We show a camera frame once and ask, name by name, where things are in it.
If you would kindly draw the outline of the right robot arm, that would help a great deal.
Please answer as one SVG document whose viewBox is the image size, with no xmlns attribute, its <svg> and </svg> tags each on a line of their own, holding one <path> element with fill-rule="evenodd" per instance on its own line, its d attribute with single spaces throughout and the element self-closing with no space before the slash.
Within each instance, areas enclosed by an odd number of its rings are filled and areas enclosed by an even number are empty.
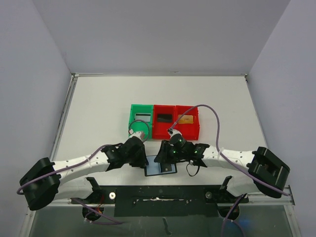
<svg viewBox="0 0 316 237">
<path fill-rule="evenodd" d="M 258 147 L 255 151 L 219 149 L 209 144 L 187 141 L 180 133 L 161 142 L 155 162 L 187 162 L 198 167 L 219 167 L 241 172 L 243 175 L 240 177 L 226 177 L 220 189 L 220 197 L 226 202 L 256 192 L 281 198 L 286 195 L 284 188 L 290 173 L 290 167 L 268 148 Z"/>
</svg>

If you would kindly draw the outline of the black leather card holder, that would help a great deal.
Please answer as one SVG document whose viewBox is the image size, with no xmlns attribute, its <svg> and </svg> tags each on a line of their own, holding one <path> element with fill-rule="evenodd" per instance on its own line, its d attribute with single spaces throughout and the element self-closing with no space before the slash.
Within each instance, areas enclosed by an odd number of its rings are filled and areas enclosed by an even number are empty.
<svg viewBox="0 0 316 237">
<path fill-rule="evenodd" d="M 156 156 L 147 156 L 148 165 L 144 168 L 146 177 L 177 173 L 175 164 L 155 162 Z"/>
</svg>

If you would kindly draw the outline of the dark credit card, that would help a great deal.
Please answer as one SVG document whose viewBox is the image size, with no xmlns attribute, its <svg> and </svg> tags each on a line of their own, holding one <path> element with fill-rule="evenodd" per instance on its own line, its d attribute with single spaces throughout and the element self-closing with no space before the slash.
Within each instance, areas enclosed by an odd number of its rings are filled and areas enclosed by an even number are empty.
<svg viewBox="0 0 316 237">
<path fill-rule="evenodd" d="M 135 120 L 143 120 L 144 122 L 151 122 L 151 114 L 148 113 L 136 113 Z"/>
</svg>

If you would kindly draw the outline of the green plastic bin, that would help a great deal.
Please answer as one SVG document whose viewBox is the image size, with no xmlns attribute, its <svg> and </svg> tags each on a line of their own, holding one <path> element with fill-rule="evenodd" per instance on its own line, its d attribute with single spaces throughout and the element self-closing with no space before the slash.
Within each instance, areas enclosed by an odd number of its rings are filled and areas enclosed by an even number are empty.
<svg viewBox="0 0 316 237">
<path fill-rule="evenodd" d="M 143 131 L 145 133 L 145 139 L 147 141 L 152 139 L 152 129 L 153 129 L 153 105 L 144 104 L 132 104 L 130 107 L 128 130 Z M 151 122 L 144 122 L 143 120 L 135 120 L 136 113 L 148 113 L 151 114 Z"/>
</svg>

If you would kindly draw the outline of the red plastic bin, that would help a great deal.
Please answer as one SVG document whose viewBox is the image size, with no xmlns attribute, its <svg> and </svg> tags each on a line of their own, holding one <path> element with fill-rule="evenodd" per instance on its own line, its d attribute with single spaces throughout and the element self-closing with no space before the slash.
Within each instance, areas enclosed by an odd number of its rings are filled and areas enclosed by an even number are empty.
<svg viewBox="0 0 316 237">
<path fill-rule="evenodd" d="M 181 117 L 175 129 L 180 131 L 186 140 L 198 140 L 200 132 L 198 108 L 190 110 Z"/>
<path fill-rule="evenodd" d="M 152 138 L 168 140 L 168 129 L 175 122 L 175 105 L 154 105 Z"/>
</svg>

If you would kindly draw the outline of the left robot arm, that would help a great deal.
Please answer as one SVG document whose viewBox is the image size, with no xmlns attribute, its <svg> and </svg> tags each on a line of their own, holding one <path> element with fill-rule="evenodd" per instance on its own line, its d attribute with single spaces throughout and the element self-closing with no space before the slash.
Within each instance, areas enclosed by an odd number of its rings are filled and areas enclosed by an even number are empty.
<svg viewBox="0 0 316 237">
<path fill-rule="evenodd" d="M 41 158 L 20 179 L 17 194 L 26 198 L 30 210 L 40 210 L 53 200 L 64 198 L 81 198 L 94 203 L 99 200 L 101 191 L 87 176 L 119 169 L 125 164 L 139 168 L 148 165 L 141 138 L 131 136 L 125 143 L 102 145 L 91 155 L 74 159 Z"/>
</svg>

